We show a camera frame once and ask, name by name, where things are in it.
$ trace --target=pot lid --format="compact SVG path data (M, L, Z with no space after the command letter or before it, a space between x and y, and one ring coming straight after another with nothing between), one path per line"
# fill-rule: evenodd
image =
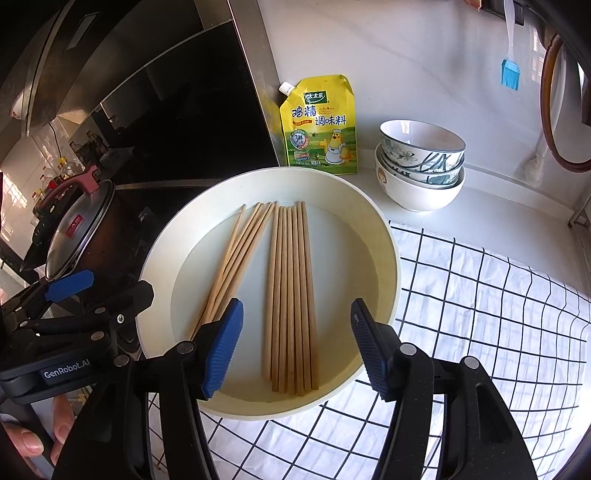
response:
M76 268L114 195L115 185L110 180L104 180L98 190L82 195L74 202L51 239L45 266L46 279L60 278Z

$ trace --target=white plate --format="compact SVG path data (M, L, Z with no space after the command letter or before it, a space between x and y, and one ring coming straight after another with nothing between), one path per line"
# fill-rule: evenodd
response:
M350 183L307 168L269 168L224 181L183 208L154 244L142 278L152 306L138 316L147 357L187 339L246 203L306 202L319 342L320 389L304 397L271 391L261 375L271 222L236 297L244 326L221 389L202 407L238 419L269 419L310 408L336 394L361 370L351 332L351 302L362 297L376 321L392 323L400 296L400 259L386 220Z

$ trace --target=wooden chopstick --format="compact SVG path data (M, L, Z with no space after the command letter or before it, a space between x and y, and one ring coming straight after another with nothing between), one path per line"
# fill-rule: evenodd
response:
M242 253L241 253L242 258L239 256L237 259L237 260L240 260L240 266L238 267L237 272L232 276L232 281L230 282L227 290L223 294L223 298L220 302L219 308L216 310L215 317L213 318L214 320L219 320L221 318L221 316L223 315L224 311L226 310L228 304L230 303L230 300L232 299L232 297L236 293L236 290L238 289L238 285L240 285L240 281L242 279L242 276L244 275L246 267L248 266L248 263L250 262L250 259L252 258L252 254L255 251L256 244L258 243L259 238L261 237L261 234L265 230L265 225L267 224L267 221L269 220L269 218L271 218L271 214L274 210L274 207L275 207L275 204L273 204L273 203L267 204L264 211L262 211L260 214L261 218L257 219L256 225L255 225L255 230L253 231L254 238L252 239L251 242L246 243L248 246L248 249L246 250L244 255L242 255Z
M296 394L294 328L294 250L291 208L287 209L287 391Z
M281 308L281 251L283 238L283 219L281 208L277 207L275 214L278 216L277 240L275 248L275 286L273 289L273 344L271 347L271 389L273 392L279 392L279 312Z
M310 328L310 366L311 366L311 388L319 389L318 372L318 339L316 333L316 312L314 310L314 287L312 285L312 260L310 251L310 235L308 230L308 215L306 203L301 203L301 214L304 224L304 255L306 257L306 293L308 297L308 323Z
M242 228L242 232L241 232L240 236L234 240L234 243L232 245L232 256L230 257L230 260L224 266L224 270L223 270L223 274L222 274L222 281L220 282L220 286L218 287L218 289L215 292L212 292L212 296L213 296L212 302L213 303L212 303L212 306L209 310L209 314L207 316L202 317L200 325L203 325L205 323L209 323L209 322L213 321L213 318L217 312L217 309L219 308L219 303L221 302L221 298L223 297L223 292L227 289L230 281L232 280L234 273L236 273L236 270L239 267L240 260L237 260L237 257L240 256L241 251L244 251L244 252L246 251L246 247L244 247L244 245L248 240L252 239L251 232L256 224L256 219L258 218L258 216L260 214L261 205L262 205L262 203L257 203L255 205L250 217L248 218L248 220L246 221L246 224Z
M273 295L275 289L275 255L277 251L277 229L279 227L279 208L273 204L273 227L271 230L271 255L269 256L269 276L267 278L267 312L265 318L265 343L263 350L263 377L271 380L271 344L273 334Z
M312 390L311 366L310 366L310 326L308 323L308 295L306 288L306 255L304 253L304 221L301 211L301 202L297 203L297 235L298 235L298 259L300 262L300 297L301 297L301 336L303 340L302 357L304 361L304 391Z
M203 323L208 323L208 322L212 322L214 320L219 319L219 316L217 316L219 307L220 307L222 300L226 294L226 291L228 290L230 284L232 283L234 275L236 275L236 272L240 268L240 264L242 263L246 253L248 252L248 250L251 246L252 240L255 238L256 232L257 232L257 230L258 230L259 226L261 225L261 222L264 218L264 214L265 214L264 208L257 209L255 207L255 211L253 212L253 214L251 215L251 218L249 219L250 225L246 226L245 229L242 231L242 235L246 238L241 238L239 241L239 245L236 246L236 248L234 250L236 256L232 255L232 257L234 258L232 265L230 266L230 263L228 265L226 265L226 271L224 272L224 280L223 280L221 288L217 292L216 299L213 304L213 313L209 318L204 319Z
M207 299L205 311L204 311L203 315L199 317L199 320L197 321L197 325L196 325L193 335L191 337L193 337L195 335L195 332L197 332L197 330L199 329L202 320L207 319L212 314L213 303L215 302L217 292L219 291L219 287L222 283L223 273L224 273L224 270L226 269L226 265L228 264L228 261L230 260L230 258L232 256L232 251L234 249L234 243L236 241L236 236L238 234L238 229L240 227L240 222L242 221L242 216L244 215L245 209L246 209L246 205L242 205L242 207L240 208L240 211L238 213L238 218L236 219L236 223L234 224L234 228L232 229L232 234L230 235L230 240L228 241L228 246L226 247L226 252L224 253L224 256L222 258L222 263L220 264L219 268L217 269L217 275L216 275L215 281L213 282L212 289L209 291L209 297Z
M250 217L248 218L248 220L246 221L246 224L244 225L244 228L242 229L242 232L240 232L240 236L238 237L238 240L234 244L234 247L232 250L232 256L230 257L230 261L226 264L226 268L224 270L224 280L226 280L226 278L228 277L228 274L229 274L230 270L232 269L232 267L234 266L234 263L236 262L238 255L240 255L240 251L244 248L244 244L248 240L249 235L255 226L256 218L260 214L261 207L262 207L261 202L259 202L255 205Z
M287 373L287 208L281 207L281 304L279 323L279 393L285 393Z
M304 359L301 328L300 244L298 239L297 206L291 207L291 229L294 255L294 329L295 329L295 393L304 395Z

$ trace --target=chicken essence seasoning bag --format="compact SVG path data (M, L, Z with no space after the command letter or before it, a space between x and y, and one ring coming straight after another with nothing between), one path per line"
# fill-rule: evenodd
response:
M357 173L355 99L344 75L285 82L281 123L289 165L335 175Z

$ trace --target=grid pattern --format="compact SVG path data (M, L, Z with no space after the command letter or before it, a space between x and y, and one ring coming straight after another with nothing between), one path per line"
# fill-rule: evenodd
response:
M483 363L509 405L538 477L562 467L586 364L586 296L484 249L390 223L401 255L396 328L435 358ZM369 479L394 403L383 402L365 373L322 405L278 420L237 421L202 413L221 480ZM158 396L151 395L150 438L157 475L166 477ZM423 478L436 477L443 395L434 395Z

